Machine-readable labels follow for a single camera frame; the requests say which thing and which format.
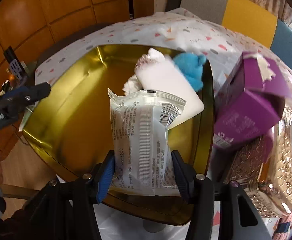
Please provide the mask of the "ornate silver tissue box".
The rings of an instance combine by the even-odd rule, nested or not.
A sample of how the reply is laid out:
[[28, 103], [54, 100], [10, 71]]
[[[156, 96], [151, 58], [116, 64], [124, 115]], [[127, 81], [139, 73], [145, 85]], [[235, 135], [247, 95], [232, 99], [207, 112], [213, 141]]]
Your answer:
[[237, 181], [262, 217], [292, 213], [292, 109], [285, 106], [282, 119], [271, 128], [273, 146], [266, 157], [266, 136], [238, 150], [225, 183]]

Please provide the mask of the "patterned white tablecloth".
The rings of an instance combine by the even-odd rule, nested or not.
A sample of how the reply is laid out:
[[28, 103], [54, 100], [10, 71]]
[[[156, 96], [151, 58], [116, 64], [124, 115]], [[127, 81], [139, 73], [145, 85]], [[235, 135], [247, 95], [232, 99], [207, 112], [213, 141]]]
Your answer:
[[170, 56], [179, 51], [206, 53], [213, 89], [224, 84], [243, 51], [260, 52], [277, 62], [292, 92], [292, 70], [275, 53], [241, 33], [204, 21], [185, 9], [119, 22], [67, 46], [56, 44], [43, 55], [35, 72], [35, 82], [53, 86], [90, 49], [111, 44], [148, 46]]

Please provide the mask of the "white wet wipes packet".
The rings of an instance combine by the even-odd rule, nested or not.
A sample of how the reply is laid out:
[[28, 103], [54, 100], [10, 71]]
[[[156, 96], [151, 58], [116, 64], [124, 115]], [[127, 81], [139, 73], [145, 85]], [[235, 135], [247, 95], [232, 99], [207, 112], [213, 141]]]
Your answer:
[[115, 152], [111, 189], [140, 196], [179, 196], [168, 127], [182, 114], [186, 101], [159, 90], [126, 96], [108, 91]]

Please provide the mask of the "white foam sponge block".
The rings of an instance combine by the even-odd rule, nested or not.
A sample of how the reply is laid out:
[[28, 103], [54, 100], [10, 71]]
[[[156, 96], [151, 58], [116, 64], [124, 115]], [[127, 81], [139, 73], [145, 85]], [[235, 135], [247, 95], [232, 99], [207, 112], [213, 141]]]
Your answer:
[[160, 78], [156, 78], [159, 82], [158, 86], [156, 89], [151, 89], [175, 95], [186, 101], [182, 114], [168, 126], [169, 129], [186, 122], [205, 109], [203, 102], [173, 60], [172, 63], [174, 64], [174, 68], [169, 70], [166, 74], [161, 75]]

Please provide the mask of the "white socks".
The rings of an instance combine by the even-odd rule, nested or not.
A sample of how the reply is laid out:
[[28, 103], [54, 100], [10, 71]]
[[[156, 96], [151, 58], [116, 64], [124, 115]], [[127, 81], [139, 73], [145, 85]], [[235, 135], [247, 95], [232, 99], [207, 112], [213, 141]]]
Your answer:
[[126, 81], [122, 90], [125, 95], [129, 95], [142, 89], [156, 89], [159, 83], [156, 78], [160, 78], [173, 68], [174, 64], [170, 58], [150, 48], [147, 54], [138, 59], [134, 75]]

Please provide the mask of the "pink striped cloth item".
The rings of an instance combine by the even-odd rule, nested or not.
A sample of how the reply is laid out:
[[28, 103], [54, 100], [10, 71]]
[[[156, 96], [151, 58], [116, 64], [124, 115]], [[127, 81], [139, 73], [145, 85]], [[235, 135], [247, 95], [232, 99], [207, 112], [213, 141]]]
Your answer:
[[290, 229], [292, 228], [292, 212], [287, 217], [281, 218], [272, 239], [288, 239]]

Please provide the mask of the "gold metal tray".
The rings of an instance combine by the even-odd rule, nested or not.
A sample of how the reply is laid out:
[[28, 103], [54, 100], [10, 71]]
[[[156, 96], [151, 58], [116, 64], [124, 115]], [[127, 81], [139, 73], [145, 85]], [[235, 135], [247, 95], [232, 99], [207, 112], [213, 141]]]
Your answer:
[[[135, 63], [149, 50], [111, 44], [89, 50], [52, 86], [28, 119], [23, 135], [36, 154], [65, 181], [92, 171], [113, 148], [108, 90], [122, 94]], [[212, 150], [214, 95], [209, 63], [198, 96], [204, 110], [168, 132], [168, 144], [196, 172], [206, 174]]]

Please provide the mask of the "grey yellow blue sofa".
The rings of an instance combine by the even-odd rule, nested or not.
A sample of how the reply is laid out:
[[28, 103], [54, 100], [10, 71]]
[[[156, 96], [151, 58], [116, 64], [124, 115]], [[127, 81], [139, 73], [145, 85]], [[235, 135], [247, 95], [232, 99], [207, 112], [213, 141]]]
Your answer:
[[181, 0], [181, 7], [252, 38], [292, 69], [292, 29], [262, 7], [248, 0]]

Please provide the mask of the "purple tissue box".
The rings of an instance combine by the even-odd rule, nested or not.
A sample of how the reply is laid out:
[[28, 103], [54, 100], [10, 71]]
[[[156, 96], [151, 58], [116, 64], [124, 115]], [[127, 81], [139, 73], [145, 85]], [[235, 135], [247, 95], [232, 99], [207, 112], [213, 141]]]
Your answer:
[[245, 51], [215, 96], [213, 144], [235, 149], [267, 133], [283, 115], [291, 92], [278, 64]]

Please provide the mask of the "blue plush bear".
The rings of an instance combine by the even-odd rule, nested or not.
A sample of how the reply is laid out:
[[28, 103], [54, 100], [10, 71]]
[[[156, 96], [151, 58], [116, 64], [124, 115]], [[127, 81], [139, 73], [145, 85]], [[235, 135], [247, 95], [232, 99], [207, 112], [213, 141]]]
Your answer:
[[195, 92], [203, 88], [202, 74], [203, 65], [206, 63], [205, 55], [196, 55], [193, 53], [180, 53], [173, 58], [173, 62], [185, 76]]

